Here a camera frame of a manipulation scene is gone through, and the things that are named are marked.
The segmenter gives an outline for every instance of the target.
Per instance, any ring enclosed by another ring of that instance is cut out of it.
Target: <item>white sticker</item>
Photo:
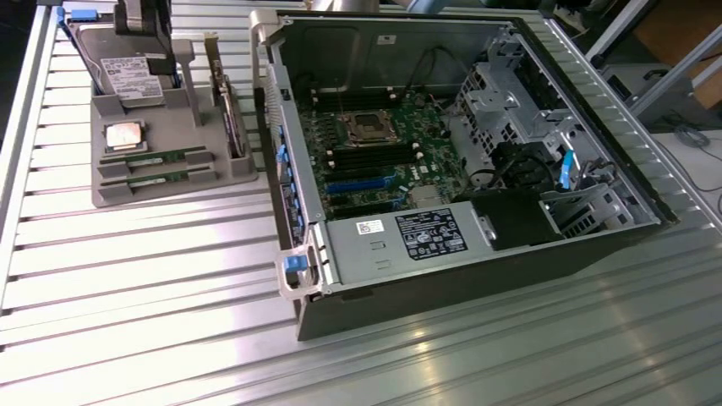
[[[163,53],[147,53],[146,57],[150,59],[166,59],[166,55]]]
[[[359,229],[359,235],[381,233],[383,231],[383,223],[381,220],[371,220],[370,222],[358,222],[357,228]]]
[[[158,77],[150,74],[146,57],[100,59],[115,94],[122,100],[161,97]]]
[[[379,36],[375,41],[377,45],[394,45],[397,43],[397,36]]]
[[[141,188],[142,186],[150,186],[153,184],[165,184],[165,183],[166,183],[165,178],[155,178],[155,179],[151,179],[151,180],[142,180],[141,182],[131,183],[131,184],[129,184],[129,186],[131,188]]]
[[[159,163],[163,163],[163,158],[150,158],[150,159],[143,159],[141,161],[131,161],[129,162],[129,166],[145,167],[147,165],[158,165]]]

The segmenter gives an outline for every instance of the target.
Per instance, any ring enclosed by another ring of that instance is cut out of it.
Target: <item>cpu socket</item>
[[[346,114],[342,120],[347,127],[349,140],[354,144],[398,140],[389,114],[383,111]]]

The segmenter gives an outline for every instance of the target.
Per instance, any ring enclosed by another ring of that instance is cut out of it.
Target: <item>ram module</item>
[[[129,184],[131,189],[151,186],[154,184],[166,184],[170,182],[182,182],[189,180],[189,175],[194,172],[207,171],[211,167],[195,167],[185,169],[182,171],[174,171],[169,173],[158,173],[155,175],[139,176],[137,178],[127,178],[123,180],[114,180],[104,182],[100,186],[114,186],[115,184]]]
[[[193,146],[190,148],[182,148],[179,150],[169,150],[159,152],[146,152],[143,154],[134,154],[118,158],[107,158],[100,160],[100,164],[125,162],[130,167],[147,167],[150,165],[161,165],[166,163],[182,162],[186,160],[186,153],[203,151],[205,146]]]

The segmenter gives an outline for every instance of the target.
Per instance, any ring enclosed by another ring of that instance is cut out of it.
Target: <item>blue pcie slot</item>
[[[326,186],[326,193],[329,195],[335,195],[338,193],[358,192],[361,190],[386,189],[390,186],[391,180],[395,176],[397,175],[386,176],[383,178],[373,178],[359,182],[329,184]]]

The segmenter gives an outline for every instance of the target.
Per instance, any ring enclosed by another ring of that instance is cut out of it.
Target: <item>slatted table surface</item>
[[[64,7],[110,11],[113,3]],[[297,7],[174,1],[174,35],[194,40],[199,83],[201,33],[221,35],[255,151],[247,15]],[[92,206],[91,79],[51,13],[38,13],[35,70],[0,159],[18,168],[0,240],[2,405],[722,402],[722,238],[638,135],[620,140],[682,218],[677,228],[574,277],[299,343],[274,279],[263,176]],[[556,41],[537,14],[517,15]]]

